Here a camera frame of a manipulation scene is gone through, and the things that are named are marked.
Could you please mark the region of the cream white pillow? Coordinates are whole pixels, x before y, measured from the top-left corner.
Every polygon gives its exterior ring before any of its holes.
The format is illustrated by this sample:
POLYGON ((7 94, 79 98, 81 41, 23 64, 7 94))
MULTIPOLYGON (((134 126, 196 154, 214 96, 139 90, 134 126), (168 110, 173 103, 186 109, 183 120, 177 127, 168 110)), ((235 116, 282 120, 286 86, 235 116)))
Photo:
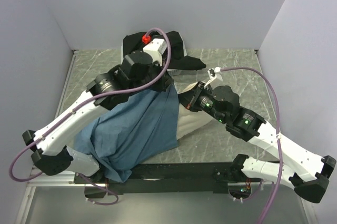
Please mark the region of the cream white pillow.
POLYGON ((185 135, 207 125, 215 119, 204 111, 191 112, 183 105, 179 104, 179 114, 177 119, 176 138, 181 139, 185 135))

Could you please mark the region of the blue fabric pillowcase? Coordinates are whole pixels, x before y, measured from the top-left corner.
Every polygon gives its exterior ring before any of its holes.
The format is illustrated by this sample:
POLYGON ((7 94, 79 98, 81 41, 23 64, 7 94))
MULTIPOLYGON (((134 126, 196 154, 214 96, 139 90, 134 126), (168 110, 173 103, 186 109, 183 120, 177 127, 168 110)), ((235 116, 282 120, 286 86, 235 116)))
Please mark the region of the blue fabric pillowcase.
POLYGON ((179 101, 175 87, 132 95, 87 125, 74 139, 74 150, 91 154, 105 176, 125 182, 131 169, 178 146, 179 101))

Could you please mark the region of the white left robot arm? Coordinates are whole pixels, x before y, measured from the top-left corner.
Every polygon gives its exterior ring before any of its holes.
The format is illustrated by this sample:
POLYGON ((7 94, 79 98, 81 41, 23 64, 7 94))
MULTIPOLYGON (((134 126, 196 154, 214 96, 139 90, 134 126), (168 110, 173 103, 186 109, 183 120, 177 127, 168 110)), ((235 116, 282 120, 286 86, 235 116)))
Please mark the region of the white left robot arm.
POLYGON ((88 124, 124 103, 143 89, 165 91, 172 83, 169 61, 162 52, 143 49, 124 56, 122 63, 91 81, 79 98, 54 121, 38 131, 23 133, 31 147, 34 166, 48 176, 72 171, 98 183, 105 169, 90 155, 69 147, 69 142, 88 124))

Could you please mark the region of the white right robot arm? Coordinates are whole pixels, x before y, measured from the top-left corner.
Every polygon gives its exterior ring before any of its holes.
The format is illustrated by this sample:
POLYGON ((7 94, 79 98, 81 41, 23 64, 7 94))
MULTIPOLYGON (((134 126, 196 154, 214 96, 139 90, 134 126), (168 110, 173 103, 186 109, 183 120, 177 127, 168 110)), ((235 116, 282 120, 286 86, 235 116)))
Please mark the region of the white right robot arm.
POLYGON ((287 137, 281 137, 279 154, 275 128, 252 110, 240 106, 240 97, 229 86, 212 88, 198 82, 191 90, 179 94, 179 102, 191 112, 203 111, 224 124, 231 135, 255 145, 283 162, 278 164, 238 154, 230 167, 219 176, 226 182, 245 178, 277 181, 294 190, 301 198, 319 203, 329 185, 336 159, 314 154, 287 137))

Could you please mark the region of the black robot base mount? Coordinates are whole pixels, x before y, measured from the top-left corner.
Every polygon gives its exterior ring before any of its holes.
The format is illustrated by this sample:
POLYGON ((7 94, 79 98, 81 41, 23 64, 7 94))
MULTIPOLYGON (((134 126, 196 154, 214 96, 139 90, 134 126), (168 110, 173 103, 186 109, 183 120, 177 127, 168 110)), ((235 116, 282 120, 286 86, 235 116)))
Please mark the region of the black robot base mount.
POLYGON ((228 193, 230 183, 258 182, 243 174, 229 173, 230 162, 204 163, 149 163, 134 167, 126 182, 108 179, 102 172, 89 177, 118 194, 165 192, 228 193))

